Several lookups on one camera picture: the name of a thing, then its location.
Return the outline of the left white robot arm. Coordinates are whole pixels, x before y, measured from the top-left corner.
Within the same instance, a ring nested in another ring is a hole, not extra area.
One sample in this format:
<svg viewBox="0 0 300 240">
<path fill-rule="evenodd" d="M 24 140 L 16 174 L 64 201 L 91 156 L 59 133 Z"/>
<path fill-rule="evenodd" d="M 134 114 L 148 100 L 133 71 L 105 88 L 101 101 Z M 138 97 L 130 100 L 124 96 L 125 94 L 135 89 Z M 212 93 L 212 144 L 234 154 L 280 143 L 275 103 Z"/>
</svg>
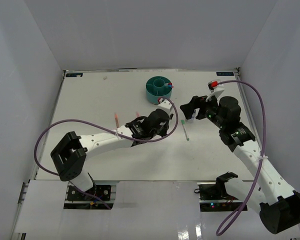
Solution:
<svg viewBox="0 0 300 240">
<path fill-rule="evenodd" d="M 114 130 L 114 134 L 102 132 L 77 135 L 68 132 L 51 151 L 50 156 L 62 182 L 70 182 L 78 193 L 89 200 L 95 196 L 93 179 L 84 169 L 90 157 L 121 148 L 145 144 L 156 136 L 168 134 L 172 113 L 156 109 L 149 116 L 141 116 Z"/>
</svg>

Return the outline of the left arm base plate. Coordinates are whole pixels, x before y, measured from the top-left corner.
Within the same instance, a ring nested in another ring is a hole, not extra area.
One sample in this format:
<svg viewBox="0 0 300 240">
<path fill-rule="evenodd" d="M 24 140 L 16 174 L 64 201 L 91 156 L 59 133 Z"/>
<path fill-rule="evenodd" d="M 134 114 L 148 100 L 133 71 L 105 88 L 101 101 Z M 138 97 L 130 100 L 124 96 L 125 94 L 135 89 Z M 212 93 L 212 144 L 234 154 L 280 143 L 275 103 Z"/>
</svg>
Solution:
<svg viewBox="0 0 300 240">
<path fill-rule="evenodd" d="M 69 184 L 63 208 L 66 210 L 111 210 L 115 198 L 115 185 L 97 183 L 91 190 L 82 193 Z"/>
</svg>

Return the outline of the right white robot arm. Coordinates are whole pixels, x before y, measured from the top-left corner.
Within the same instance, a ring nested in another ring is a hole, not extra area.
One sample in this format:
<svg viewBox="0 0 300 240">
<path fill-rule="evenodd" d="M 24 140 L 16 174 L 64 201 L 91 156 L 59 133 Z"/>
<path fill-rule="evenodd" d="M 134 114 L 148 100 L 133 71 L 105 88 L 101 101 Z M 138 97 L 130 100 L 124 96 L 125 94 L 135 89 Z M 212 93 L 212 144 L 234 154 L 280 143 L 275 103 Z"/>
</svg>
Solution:
<svg viewBox="0 0 300 240">
<path fill-rule="evenodd" d="M 241 107 L 236 98 L 193 96 L 180 106 L 187 120 L 198 110 L 197 120 L 208 119 L 219 128 L 219 136 L 249 172 L 257 177 L 260 191 L 255 191 L 247 206 L 255 210 L 265 228 L 278 234 L 300 224 L 300 192 L 288 184 L 265 156 L 256 137 L 241 122 Z"/>
</svg>

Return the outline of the brown highlighter orange tip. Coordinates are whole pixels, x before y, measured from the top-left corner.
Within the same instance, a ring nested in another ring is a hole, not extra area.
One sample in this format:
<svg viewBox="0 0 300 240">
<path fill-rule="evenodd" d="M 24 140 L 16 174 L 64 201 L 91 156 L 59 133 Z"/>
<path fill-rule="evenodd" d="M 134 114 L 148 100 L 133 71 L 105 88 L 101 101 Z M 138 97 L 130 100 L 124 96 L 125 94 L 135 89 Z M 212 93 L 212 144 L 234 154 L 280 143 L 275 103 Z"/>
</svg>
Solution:
<svg viewBox="0 0 300 240">
<path fill-rule="evenodd" d="M 120 123 L 119 123 L 118 114 L 116 112 L 114 113 L 114 119 L 115 119 L 116 128 L 118 129 L 120 127 Z"/>
</svg>

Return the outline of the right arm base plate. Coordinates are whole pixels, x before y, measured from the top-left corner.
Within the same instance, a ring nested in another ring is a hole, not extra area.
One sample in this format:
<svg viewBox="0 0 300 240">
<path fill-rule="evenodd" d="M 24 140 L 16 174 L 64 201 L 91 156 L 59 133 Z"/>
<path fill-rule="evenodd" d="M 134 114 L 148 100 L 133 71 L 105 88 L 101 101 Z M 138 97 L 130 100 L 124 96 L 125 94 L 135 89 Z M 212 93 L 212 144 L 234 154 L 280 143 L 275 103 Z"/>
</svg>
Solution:
<svg viewBox="0 0 300 240">
<path fill-rule="evenodd" d="M 193 191 L 199 196 L 201 212 L 232 212 L 242 202 L 226 192 L 225 183 L 238 178 L 233 172 L 226 172 L 216 178 L 212 183 L 198 183 Z"/>
</svg>

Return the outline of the green capped white marker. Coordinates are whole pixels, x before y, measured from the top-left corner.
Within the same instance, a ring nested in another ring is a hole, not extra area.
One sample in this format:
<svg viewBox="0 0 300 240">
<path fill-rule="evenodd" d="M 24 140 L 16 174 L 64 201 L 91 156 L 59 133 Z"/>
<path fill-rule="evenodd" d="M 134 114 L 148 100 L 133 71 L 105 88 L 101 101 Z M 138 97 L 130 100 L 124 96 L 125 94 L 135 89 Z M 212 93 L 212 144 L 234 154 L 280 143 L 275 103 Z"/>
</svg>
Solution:
<svg viewBox="0 0 300 240">
<path fill-rule="evenodd" d="M 188 135 L 188 132 L 187 132 L 187 129 L 186 129 L 186 122 L 183 119 L 181 120 L 181 125 L 182 125 L 182 128 L 183 128 L 185 138 L 186 138 L 187 141 L 189 141 L 190 138 L 189 138 L 189 135 Z"/>
</svg>

